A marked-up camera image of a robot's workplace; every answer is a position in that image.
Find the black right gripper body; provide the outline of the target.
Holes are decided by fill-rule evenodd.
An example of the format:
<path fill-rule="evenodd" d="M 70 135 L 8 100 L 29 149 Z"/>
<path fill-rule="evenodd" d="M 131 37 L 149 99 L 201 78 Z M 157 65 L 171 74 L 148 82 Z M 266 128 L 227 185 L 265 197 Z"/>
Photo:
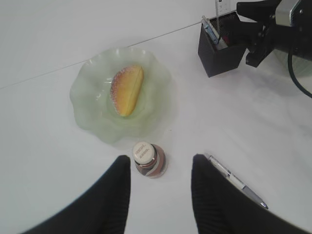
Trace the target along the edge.
<path fill-rule="evenodd" d="M 289 52 L 306 59 L 312 59 L 312 21 L 295 27 L 277 25 L 275 10 L 280 0 L 238 2 L 238 15 L 254 20 L 251 29 L 243 32 L 251 39 L 246 63 L 257 67 L 273 50 Z"/>

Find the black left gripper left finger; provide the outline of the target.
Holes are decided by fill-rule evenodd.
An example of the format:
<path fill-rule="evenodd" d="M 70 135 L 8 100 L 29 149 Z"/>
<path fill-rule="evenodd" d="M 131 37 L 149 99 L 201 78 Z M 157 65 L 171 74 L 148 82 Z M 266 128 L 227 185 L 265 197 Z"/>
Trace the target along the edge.
<path fill-rule="evenodd" d="M 28 234 L 122 234 L 131 194 L 131 161 L 118 156 L 109 169 L 66 208 Z"/>

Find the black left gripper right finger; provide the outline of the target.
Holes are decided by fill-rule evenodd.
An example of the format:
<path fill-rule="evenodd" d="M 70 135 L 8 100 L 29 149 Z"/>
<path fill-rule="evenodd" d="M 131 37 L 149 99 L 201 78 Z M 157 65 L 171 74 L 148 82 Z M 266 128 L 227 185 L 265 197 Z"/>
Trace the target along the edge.
<path fill-rule="evenodd" d="M 304 234 L 239 191 L 202 154 L 193 157 L 192 206 L 200 234 Z"/>

